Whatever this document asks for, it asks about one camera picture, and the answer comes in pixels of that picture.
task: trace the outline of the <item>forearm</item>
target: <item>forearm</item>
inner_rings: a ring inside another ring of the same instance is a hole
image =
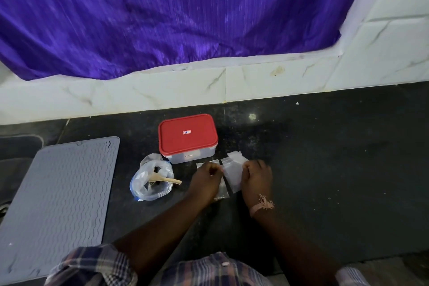
[[[114,246],[126,254],[139,280],[144,278],[149,282],[204,207],[198,199],[187,196],[150,222],[115,241]]]
[[[315,245],[302,240],[292,229],[276,220],[273,210],[259,210],[255,220],[270,236],[282,269],[289,282],[306,286],[326,286],[335,283],[339,264]]]

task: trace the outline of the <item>hand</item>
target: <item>hand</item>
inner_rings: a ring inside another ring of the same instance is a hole
[[[271,200],[272,172],[262,159],[243,164],[242,192],[244,202],[250,209],[259,203],[259,195]]]
[[[192,176],[187,197],[198,201],[201,206],[208,206],[216,197],[223,176],[219,164],[206,162]]]

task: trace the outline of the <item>brown stain on tile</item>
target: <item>brown stain on tile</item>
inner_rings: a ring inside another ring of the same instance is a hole
[[[282,73],[284,73],[284,68],[281,66],[278,66],[269,75],[274,77],[274,76],[281,75]]]

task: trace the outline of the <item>pink wristband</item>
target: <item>pink wristband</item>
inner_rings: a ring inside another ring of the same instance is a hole
[[[268,201],[266,196],[259,195],[259,203],[254,205],[250,208],[250,217],[253,217],[253,215],[259,210],[259,209],[274,209],[274,204],[272,201]]]

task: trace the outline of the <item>purple curtain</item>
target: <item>purple curtain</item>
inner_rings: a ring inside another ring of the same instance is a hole
[[[25,80],[111,79],[327,48],[353,0],[0,0],[0,60]]]

